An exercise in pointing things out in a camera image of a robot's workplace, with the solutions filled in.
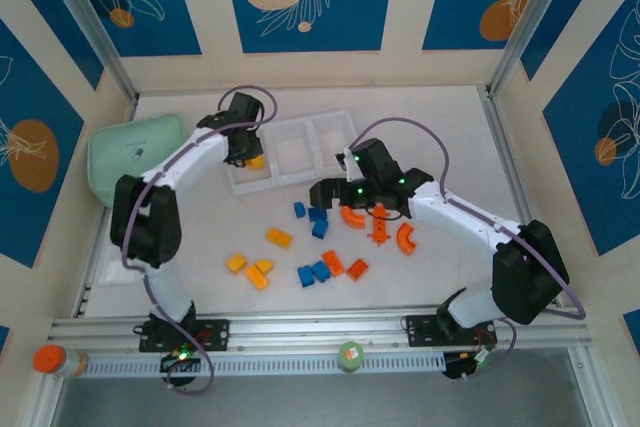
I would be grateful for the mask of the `mint green zip pouch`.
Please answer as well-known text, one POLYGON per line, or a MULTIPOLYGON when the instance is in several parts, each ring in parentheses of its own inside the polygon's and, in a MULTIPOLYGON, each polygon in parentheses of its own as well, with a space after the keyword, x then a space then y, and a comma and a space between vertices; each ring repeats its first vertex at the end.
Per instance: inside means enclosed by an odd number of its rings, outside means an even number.
POLYGON ((91 135, 87 151, 90 190, 106 208, 112 208, 116 183, 123 175, 141 176, 187 138, 182 120, 175 114, 98 129, 91 135))

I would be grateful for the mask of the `orange curved lego piece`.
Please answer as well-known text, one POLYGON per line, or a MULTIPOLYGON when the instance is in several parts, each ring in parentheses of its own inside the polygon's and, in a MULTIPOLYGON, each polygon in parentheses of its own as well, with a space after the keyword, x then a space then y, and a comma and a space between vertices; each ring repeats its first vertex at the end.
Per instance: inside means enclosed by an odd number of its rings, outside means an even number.
POLYGON ((416 244, 411 238, 413 231, 414 227, 407 222, 402 223, 396 231, 396 245, 407 256, 411 255, 416 249, 416 244))
POLYGON ((363 230, 366 228, 366 215, 358 213, 348 206, 342 206, 340 209, 343 222, 350 228, 363 230))

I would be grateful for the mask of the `orange cross-shaped lego piece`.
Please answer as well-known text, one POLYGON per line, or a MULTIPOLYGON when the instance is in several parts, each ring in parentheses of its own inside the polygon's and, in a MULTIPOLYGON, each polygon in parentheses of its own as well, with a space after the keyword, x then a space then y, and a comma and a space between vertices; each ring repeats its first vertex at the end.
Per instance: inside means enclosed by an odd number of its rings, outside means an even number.
POLYGON ((390 239, 390 235, 387 232, 387 222, 390 220, 391 214, 381 203, 377 203, 373 209, 367 211, 367 213, 372 218, 372 228, 368 237, 377 246, 381 246, 390 239))

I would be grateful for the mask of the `aluminium frame post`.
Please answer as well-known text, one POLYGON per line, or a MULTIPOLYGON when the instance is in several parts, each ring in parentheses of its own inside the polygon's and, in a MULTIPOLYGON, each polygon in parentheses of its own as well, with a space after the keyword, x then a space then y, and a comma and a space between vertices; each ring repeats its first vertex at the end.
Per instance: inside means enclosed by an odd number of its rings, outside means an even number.
POLYGON ((487 95, 494 100, 505 86, 512 70, 544 17, 552 0, 529 0, 506 43, 500 60, 486 86, 487 95))
POLYGON ((120 55, 89 0, 63 0, 116 87, 124 98, 136 106, 139 93, 120 60, 120 55))

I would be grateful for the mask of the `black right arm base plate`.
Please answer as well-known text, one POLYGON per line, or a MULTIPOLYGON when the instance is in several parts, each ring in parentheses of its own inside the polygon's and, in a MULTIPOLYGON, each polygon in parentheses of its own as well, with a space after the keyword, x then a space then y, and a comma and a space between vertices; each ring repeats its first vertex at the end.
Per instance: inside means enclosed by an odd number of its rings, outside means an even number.
POLYGON ((482 347, 497 343, 492 322, 463 328, 445 315, 408 315, 400 323, 410 347, 482 347))

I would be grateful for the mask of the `green tape roll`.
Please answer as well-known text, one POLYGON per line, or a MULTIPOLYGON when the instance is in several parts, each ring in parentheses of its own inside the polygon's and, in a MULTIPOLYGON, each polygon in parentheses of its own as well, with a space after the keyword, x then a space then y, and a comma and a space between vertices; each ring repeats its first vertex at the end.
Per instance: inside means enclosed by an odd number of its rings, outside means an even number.
POLYGON ((359 370, 364 363, 364 350, 361 344, 355 341, 347 341, 339 347, 338 366, 346 373, 359 370))

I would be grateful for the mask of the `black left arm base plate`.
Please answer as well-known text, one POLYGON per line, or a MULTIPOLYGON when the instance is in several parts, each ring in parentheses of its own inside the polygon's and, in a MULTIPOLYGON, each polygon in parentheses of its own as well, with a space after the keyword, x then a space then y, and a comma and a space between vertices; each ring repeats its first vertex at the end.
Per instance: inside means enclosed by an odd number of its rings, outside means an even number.
MULTIPOLYGON (((230 322, 226 319, 206 320, 187 317, 179 325, 186 330, 203 348, 209 351, 226 351, 230 322)), ((138 335, 140 352, 169 353, 186 347, 195 351, 196 347, 182 333, 166 320, 153 315, 133 328, 138 335)))

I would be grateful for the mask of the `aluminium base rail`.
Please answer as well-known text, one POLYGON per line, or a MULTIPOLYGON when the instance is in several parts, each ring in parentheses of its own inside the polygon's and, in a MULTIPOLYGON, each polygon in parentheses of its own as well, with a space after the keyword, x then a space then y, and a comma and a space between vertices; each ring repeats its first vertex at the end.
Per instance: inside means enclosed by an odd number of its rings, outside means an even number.
MULTIPOLYGON (((231 352, 324 351, 347 340, 374 349, 406 349, 407 317, 431 315, 422 308, 339 309, 258 314, 201 314, 201 319, 229 322, 228 350, 231 352)), ((135 326, 142 317, 72 318, 53 321, 47 339, 53 343, 96 352, 123 352, 138 346, 135 326)), ((543 313, 529 325, 516 327, 520 348, 565 348, 590 346, 587 323, 543 313)))

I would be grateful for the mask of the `jar with orange lid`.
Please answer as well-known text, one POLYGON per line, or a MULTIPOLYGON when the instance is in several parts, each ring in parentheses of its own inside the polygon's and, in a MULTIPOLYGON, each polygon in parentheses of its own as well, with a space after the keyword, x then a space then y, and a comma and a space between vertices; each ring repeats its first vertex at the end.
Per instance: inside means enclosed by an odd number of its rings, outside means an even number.
POLYGON ((47 344, 32 358, 32 367, 42 374, 58 377, 76 377, 86 371, 88 357, 81 351, 47 344))

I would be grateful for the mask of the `white three-compartment tray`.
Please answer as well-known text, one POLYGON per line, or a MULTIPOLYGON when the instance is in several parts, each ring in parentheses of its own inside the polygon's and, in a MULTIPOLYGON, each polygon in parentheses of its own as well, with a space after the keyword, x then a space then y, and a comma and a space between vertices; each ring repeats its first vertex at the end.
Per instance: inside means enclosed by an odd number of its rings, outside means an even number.
POLYGON ((335 155, 356 137, 346 110, 274 121, 258 131, 264 166, 227 169, 235 195, 343 174, 335 155))

